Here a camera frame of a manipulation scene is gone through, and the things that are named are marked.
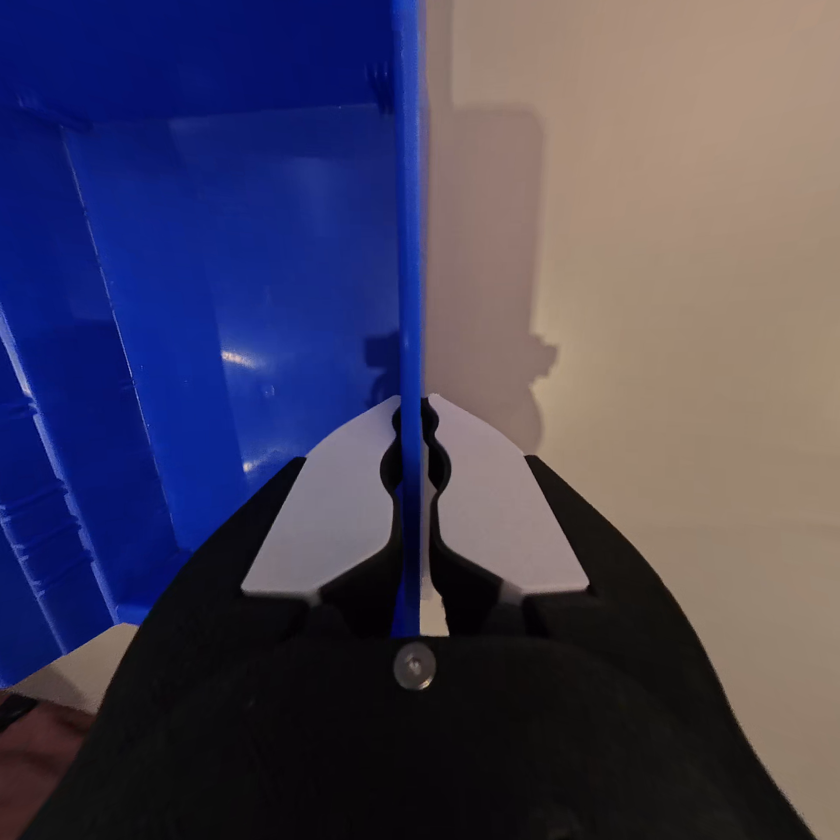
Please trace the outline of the blue plastic bin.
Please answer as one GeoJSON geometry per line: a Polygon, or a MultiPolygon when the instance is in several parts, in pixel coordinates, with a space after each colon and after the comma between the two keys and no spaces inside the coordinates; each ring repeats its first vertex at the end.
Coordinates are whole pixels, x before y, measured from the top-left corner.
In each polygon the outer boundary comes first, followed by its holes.
{"type": "Polygon", "coordinates": [[[2,688],[421,395],[424,6],[2,2],[2,688]]]}

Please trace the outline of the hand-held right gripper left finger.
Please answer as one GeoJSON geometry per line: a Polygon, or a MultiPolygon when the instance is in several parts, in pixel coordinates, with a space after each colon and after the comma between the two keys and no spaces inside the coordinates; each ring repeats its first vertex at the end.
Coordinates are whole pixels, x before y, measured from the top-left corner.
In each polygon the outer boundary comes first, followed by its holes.
{"type": "Polygon", "coordinates": [[[319,599],[382,551],[394,500],[382,462],[396,442],[391,396],[331,432],[306,456],[241,586],[246,595],[319,599]]]}

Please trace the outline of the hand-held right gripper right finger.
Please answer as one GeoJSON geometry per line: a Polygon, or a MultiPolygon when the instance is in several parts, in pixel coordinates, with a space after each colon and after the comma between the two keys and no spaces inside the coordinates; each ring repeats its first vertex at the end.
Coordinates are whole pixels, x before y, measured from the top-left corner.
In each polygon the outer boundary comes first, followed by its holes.
{"type": "Polygon", "coordinates": [[[589,578],[525,454],[441,395],[428,404],[449,467],[437,494],[443,547],[498,581],[503,601],[584,592],[589,578]]]}

